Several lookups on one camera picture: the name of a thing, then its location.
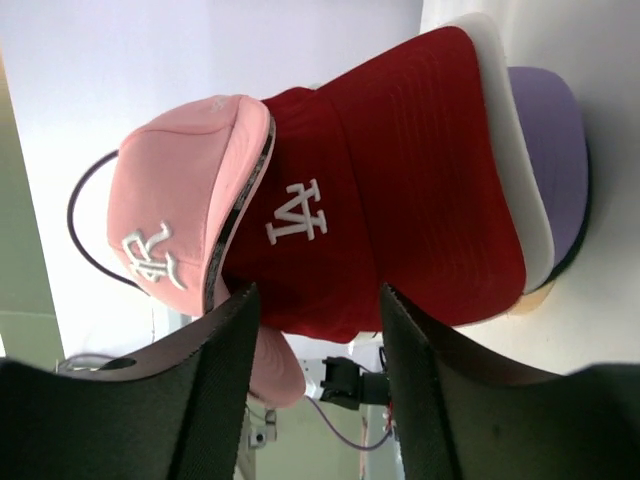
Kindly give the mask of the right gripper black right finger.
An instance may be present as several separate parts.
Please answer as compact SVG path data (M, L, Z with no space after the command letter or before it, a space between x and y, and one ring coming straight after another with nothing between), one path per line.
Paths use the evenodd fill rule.
M557 375L500 355L381 290L384 348L409 479L635 479L639 369Z

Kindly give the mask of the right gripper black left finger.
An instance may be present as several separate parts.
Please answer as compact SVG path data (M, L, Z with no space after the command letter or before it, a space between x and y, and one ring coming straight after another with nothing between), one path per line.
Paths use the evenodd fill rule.
M97 371L1 363L5 479L251 477L255 287Z

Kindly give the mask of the pink baseball cap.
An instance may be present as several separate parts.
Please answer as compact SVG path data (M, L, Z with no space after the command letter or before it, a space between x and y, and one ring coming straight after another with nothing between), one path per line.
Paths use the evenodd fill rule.
M153 299L190 316L228 300L221 270L271 163L273 105L215 95L161 114L121 144L107 239Z

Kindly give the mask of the red LA baseball cap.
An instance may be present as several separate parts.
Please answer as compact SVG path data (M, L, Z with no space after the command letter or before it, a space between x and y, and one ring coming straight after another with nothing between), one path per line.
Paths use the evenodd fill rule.
M509 309L525 262L460 28L406 41L266 100L271 161L222 269L262 321L336 343L381 327L382 284L452 326Z

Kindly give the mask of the white baseball cap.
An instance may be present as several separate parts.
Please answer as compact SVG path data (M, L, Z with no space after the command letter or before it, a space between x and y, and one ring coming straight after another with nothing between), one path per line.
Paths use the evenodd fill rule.
M515 295L544 282L551 229L489 17L459 17L292 98L324 192L360 196L378 279L453 274L464 293Z

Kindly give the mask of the lilac baseball cap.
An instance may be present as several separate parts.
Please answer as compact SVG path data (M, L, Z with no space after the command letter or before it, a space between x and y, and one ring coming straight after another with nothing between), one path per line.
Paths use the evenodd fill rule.
M551 227L555 280L582 247L591 213L591 169L580 106L556 73L508 69L537 186Z

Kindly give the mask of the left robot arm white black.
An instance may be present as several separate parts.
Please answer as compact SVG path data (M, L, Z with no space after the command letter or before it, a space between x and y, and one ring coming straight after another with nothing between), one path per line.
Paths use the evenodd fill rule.
M371 372L345 357L301 360L305 395L313 400L356 411L361 406L391 406L386 373Z

